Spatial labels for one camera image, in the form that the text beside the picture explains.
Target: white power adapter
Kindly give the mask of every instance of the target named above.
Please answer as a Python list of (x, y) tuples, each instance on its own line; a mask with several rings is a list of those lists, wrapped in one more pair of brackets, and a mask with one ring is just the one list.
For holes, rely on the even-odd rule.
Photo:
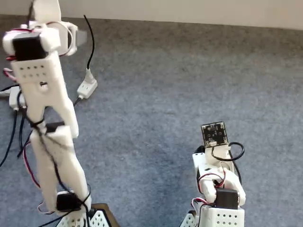
[[(10, 88), (10, 94), (9, 94), (9, 106), (13, 109), (13, 110), (19, 110), (18, 108), (18, 103), (17, 103), (17, 96), (19, 94), (20, 91), (20, 87), (11, 87)], [(20, 95), (20, 105), (25, 108), (26, 107), (26, 103), (23, 97), (23, 94)]]
[(91, 74), (90, 69), (86, 69), (84, 81), (80, 84), (77, 90), (79, 98), (89, 98), (97, 86), (98, 83), (94, 76)]

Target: electrical cord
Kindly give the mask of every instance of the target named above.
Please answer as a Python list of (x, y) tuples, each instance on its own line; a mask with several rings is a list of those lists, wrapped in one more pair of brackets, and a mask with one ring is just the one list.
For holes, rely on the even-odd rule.
[(19, 128), (19, 147), (20, 147), (20, 150), (23, 150), (22, 134), (23, 134), (24, 121), (25, 121), (25, 117), (22, 115), (22, 119), (21, 119), (21, 122), (20, 122), (20, 128)]
[[(21, 108), (21, 104), (20, 104), (20, 96), (21, 96), (21, 94), (22, 94), (22, 91), (20, 90), (19, 93), (18, 93), (18, 95), (17, 95), (17, 104), (18, 104), (19, 109), (22, 111), (22, 114), (23, 114), (24, 117), (27, 119), (27, 121), (30, 123), (31, 127), (34, 128), (34, 130), (37, 131), (37, 133), (38, 133), (38, 135), (39, 135), (40, 142), (41, 142), (41, 144), (42, 144), (42, 146), (43, 146), (45, 152), (47, 153), (47, 155), (49, 156), (49, 158), (50, 158), (51, 161), (53, 162), (55, 174), (56, 174), (57, 180), (58, 180), (58, 182), (59, 182), (59, 185), (60, 185), (65, 191), (71, 193), (71, 191), (63, 184), (63, 182), (62, 182), (62, 180), (61, 180), (61, 177), (60, 177), (60, 175), (59, 175), (58, 165), (57, 165), (57, 163), (56, 163), (54, 157), (52, 156), (52, 154), (51, 154), (51, 153), (49, 152), (49, 150), (47, 149), (46, 144), (45, 144), (45, 142), (44, 142), (44, 140), (43, 140), (43, 134), (42, 134), (41, 130), (40, 130), (39, 127), (38, 127), (38, 124), (40, 124), (41, 122), (34, 123), (34, 122), (27, 116), (26, 111), (25, 111), (24, 109)], [(55, 144), (58, 144), (58, 145), (60, 145), (60, 146), (63, 146), (62, 144), (58, 143), (58, 142), (55, 141), (54, 139), (51, 139), (51, 138), (47, 137), (46, 135), (44, 135), (44, 136), (45, 136), (46, 138), (50, 139), (50, 140), (51, 140), (52, 142), (54, 142)], [(88, 209), (87, 205), (85, 204), (86, 199), (85, 199), (84, 201), (82, 201), (81, 199), (79, 199), (79, 198), (77, 197), (77, 200), (78, 200), (78, 201), (84, 206), (84, 208), (85, 208), (85, 211), (86, 211), (86, 219), (88, 220), (87, 225), (88, 225), (88, 227), (90, 227), (90, 225), (89, 225), (89, 209)]]
[(5, 160), (6, 160), (6, 158), (8, 157), (9, 150), (10, 150), (11, 144), (12, 144), (13, 139), (14, 139), (14, 136), (15, 136), (16, 123), (17, 123), (17, 114), (18, 114), (18, 111), (15, 110), (15, 114), (14, 114), (14, 123), (13, 123), (13, 130), (12, 130), (12, 133), (11, 133), (11, 136), (10, 136), (8, 148), (6, 149), (4, 158), (3, 158), (3, 160), (2, 160), (1, 163), (0, 163), (0, 167), (3, 165), (3, 163), (4, 163)]
[[(232, 152), (229, 150), (229, 155), (230, 157), (232, 158)], [(239, 171), (239, 168), (236, 164), (235, 161), (233, 161), (233, 166), (235, 167), (236, 171), (237, 171), (237, 175), (238, 175), (238, 178), (239, 178), (239, 181), (240, 181), (240, 184), (242, 185), (242, 177), (241, 177), (241, 174), (240, 174), (240, 171)]]
[(30, 3), (29, 9), (28, 9), (27, 23), (26, 23), (28, 28), (29, 28), (29, 21), (32, 17), (32, 14), (33, 14), (34, 2), (35, 2), (35, 0), (32, 0), (32, 2)]
[(11, 89), (12, 87), (19, 87), (19, 84), (14, 84), (14, 85), (8, 86), (8, 87), (2, 89), (1, 91), (9, 90), (9, 89)]
[(30, 135), (32, 134), (32, 132), (33, 132), (33, 131), (31, 131), (31, 132), (29, 133), (29, 135), (28, 135), (28, 137), (27, 137), (27, 140), (25, 141), (25, 144), (24, 144), (23, 147), (22, 147), (22, 150), (19, 151), (19, 153), (17, 154), (17, 158), (19, 158), (19, 157), (22, 155), (22, 152), (23, 152), (24, 147), (26, 146), (27, 143), (29, 143)]
[(231, 146), (231, 145), (238, 145), (238, 146), (240, 146), (240, 147), (242, 148), (241, 153), (240, 153), (237, 157), (231, 157), (231, 158), (221, 158), (221, 157), (217, 157), (217, 156), (214, 155), (214, 148), (215, 148), (215, 147), (212, 148), (212, 156), (213, 156), (215, 159), (217, 159), (217, 160), (219, 160), (219, 161), (224, 161), (224, 162), (232, 162), (232, 161), (238, 160), (239, 158), (241, 158), (241, 157), (244, 155), (245, 148), (244, 148), (244, 146), (243, 146), (242, 144), (240, 144), (240, 143), (238, 143), (238, 142), (231, 142), (228, 146)]
[(73, 105), (74, 105), (74, 107), (76, 106), (76, 104), (79, 102), (79, 101), (81, 101), (82, 99), (80, 98), (80, 97), (78, 97), (77, 99), (76, 99), (76, 101), (75, 102), (73, 102)]
[(91, 39), (93, 41), (93, 46), (92, 46), (91, 54), (90, 54), (90, 57), (89, 57), (89, 61), (87, 62), (87, 69), (89, 70), (89, 65), (90, 65), (91, 59), (93, 58), (94, 51), (95, 51), (95, 37), (94, 37), (93, 29), (91, 28), (91, 25), (89, 23), (89, 20), (87, 20), (87, 18), (86, 18), (85, 15), (83, 15), (83, 16), (85, 18), (85, 21), (86, 21), (87, 25), (89, 26), (89, 31), (90, 31), (90, 34), (91, 34)]

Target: red wire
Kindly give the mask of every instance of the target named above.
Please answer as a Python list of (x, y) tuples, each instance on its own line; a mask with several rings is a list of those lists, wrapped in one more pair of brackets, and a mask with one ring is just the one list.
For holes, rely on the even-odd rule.
[(24, 158), (24, 161), (25, 161), (25, 164), (26, 164), (26, 166), (27, 166), (27, 169), (28, 169), (28, 171), (29, 171), (29, 174), (31, 175), (31, 178), (32, 178), (32, 180), (34, 181), (34, 183), (38, 186), (38, 187), (40, 187), (40, 184), (37, 182), (37, 180), (35, 179), (35, 176), (34, 176), (34, 174), (33, 174), (33, 171), (31, 170), (31, 168), (30, 168), (30, 166), (29, 166), (29, 163), (28, 163), (28, 160), (27, 160), (27, 155), (26, 155), (26, 146), (29, 144), (29, 142), (26, 144), (26, 145), (24, 145), (24, 148), (23, 148), (23, 158)]
[(200, 177), (198, 178), (198, 180), (197, 180), (199, 192), (200, 192), (201, 194), (203, 194), (203, 193), (201, 192), (201, 189), (200, 189), (200, 180), (201, 180), (203, 177), (209, 176), (209, 175), (215, 175), (215, 176), (219, 177), (222, 181), (221, 181), (218, 185), (216, 185), (215, 187), (216, 187), (216, 188), (221, 187), (221, 186), (224, 184), (225, 175), (226, 175), (226, 172), (225, 172), (224, 170), (223, 170), (223, 172), (224, 172), (224, 178), (222, 178), (222, 177), (220, 177), (218, 174), (214, 174), (214, 173), (207, 173), (207, 174), (204, 174), (204, 175), (200, 176)]

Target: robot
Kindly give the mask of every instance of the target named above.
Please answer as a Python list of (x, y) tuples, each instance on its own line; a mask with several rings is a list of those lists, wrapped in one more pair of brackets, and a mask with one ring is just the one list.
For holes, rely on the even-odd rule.
[[(35, 21), (29, 20), (32, 10)], [(16, 88), (18, 95), (12, 102), (16, 101), (33, 128), (29, 141), (37, 162), (37, 185), (46, 207), (60, 216), (57, 220), (61, 227), (118, 227), (106, 204), (91, 204), (90, 186), (73, 147), (79, 128), (59, 57), (76, 53), (85, 35), (76, 25), (61, 21), (58, 0), (35, 0), (30, 14), (26, 25), (5, 34), (3, 47), (12, 66), (7, 73), (14, 72), (12, 78), (21, 88)], [(79, 99), (88, 98), (96, 87), (88, 64), (77, 91)], [(62, 122), (45, 122), (48, 106), (61, 116)], [(234, 161), (243, 155), (244, 147), (228, 142), (223, 122), (202, 125), (202, 133), (205, 147), (193, 154), (193, 160), (198, 190), (205, 198), (192, 200), (195, 211), (189, 212), (180, 226), (243, 227), (244, 210), (240, 206), (246, 195), (235, 174)], [(231, 145), (242, 147), (239, 156), (232, 157)], [(63, 192), (57, 192), (58, 185)]]
[[(193, 154), (197, 188), (204, 198), (194, 198), (179, 227), (244, 227), (246, 194), (235, 160), (245, 152), (242, 144), (228, 142), (224, 122), (201, 126), (205, 146)], [(233, 157), (232, 145), (241, 147)]]
[[(29, 20), (32, 11), (35, 21)], [(12, 66), (9, 73), (14, 72), (11, 77), (20, 87), (15, 101), (33, 129), (28, 142), (36, 157), (36, 185), (49, 212), (64, 217), (59, 226), (118, 226), (106, 204), (92, 209), (90, 186), (73, 147), (79, 128), (59, 57), (74, 54), (86, 34), (74, 24), (61, 21), (58, 0), (33, 1), (29, 19), (26, 25), (4, 35), (3, 47)], [(79, 99), (88, 98), (96, 87), (88, 64), (77, 91)], [(45, 122), (46, 107), (52, 107), (62, 122)], [(57, 192), (58, 185), (63, 192)]]

